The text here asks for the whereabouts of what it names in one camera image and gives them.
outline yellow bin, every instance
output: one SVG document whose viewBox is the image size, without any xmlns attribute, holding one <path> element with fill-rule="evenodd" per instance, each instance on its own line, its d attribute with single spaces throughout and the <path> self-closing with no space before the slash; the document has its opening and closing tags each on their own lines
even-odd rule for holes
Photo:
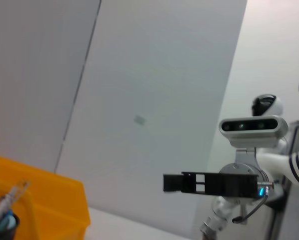
<svg viewBox="0 0 299 240">
<path fill-rule="evenodd" d="M 31 185 L 12 208 L 15 240 L 83 240 L 91 224 L 83 184 L 0 157 L 0 195 L 23 179 Z"/>
</svg>

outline white table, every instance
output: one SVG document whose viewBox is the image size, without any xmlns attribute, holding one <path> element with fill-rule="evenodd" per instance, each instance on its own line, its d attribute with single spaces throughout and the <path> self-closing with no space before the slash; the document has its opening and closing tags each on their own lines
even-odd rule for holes
<svg viewBox="0 0 299 240">
<path fill-rule="evenodd" d="M 156 228 L 89 208 L 85 240 L 188 240 Z"/>
</svg>

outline white robot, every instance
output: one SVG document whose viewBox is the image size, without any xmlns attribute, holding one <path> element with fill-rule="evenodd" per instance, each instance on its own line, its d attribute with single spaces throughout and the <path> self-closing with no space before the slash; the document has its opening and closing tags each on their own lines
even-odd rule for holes
<svg viewBox="0 0 299 240">
<path fill-rule="evenodd" d="M 182 172 L 164 175 L 164 192 L 215 195 L 209 217 L 200 228 L 203 240 L 216 240 L 231 219 L 233 209 L 240 206 L 234 224 L 247 224 L 248 218 L 263 204 L 271 204 L 285 196 L 285 177 L 299 185 L 299 121 L 290 123 L 280 117 L 283 106 L 274 95 L 258 96 L 252 105 L 253 117 L 224 119 L 220 132 L 237 148 L 235 162 L 219 173 Z M 196 181 L 204 175 L 204 182 Z M 204 185 L 204 191 L 197 186 Z M 247 205 L 258 203 L 247 212 Z"/>
</svg>

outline white panel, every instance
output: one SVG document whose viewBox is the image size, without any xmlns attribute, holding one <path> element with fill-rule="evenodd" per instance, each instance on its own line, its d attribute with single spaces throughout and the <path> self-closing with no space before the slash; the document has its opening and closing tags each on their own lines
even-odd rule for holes
<svg viewBox="0 0 299 240">
<path fill-rule="evenodd" d="M 206 170 L 245 3 L 102 3 L 57 169 L 92 207 L 190 236 L 199 196 L 163 174 Z"/>
<path fill-rule="evenodd" d="M 239 35 L 232 69 L 225 91 L 218 121 L 224 118 L 251 116 L 253 99 L 261 94 L 279 96 L 284 104 L 283 117 L 287 122 L 299 119 L 299 0 L 250 0 Z M 219 171 L 232 163 L 235 149 L 215 131 L 208 170 Z M 194 229 L 211 214 L 212 198 L 200 198 Z M 219 235 L 220 239 L 263 240 L 271 210 L 262 207 L 248 221 L 247 226 L 230 223 Z M 282 239 L 297 239 L 298 222 L 285 225 L 289 232 Z"/>
<path fill-rule="evenodd" d="M 0 0 L 0 155 L 54 171 L 99 0 Z"/>
</svg>

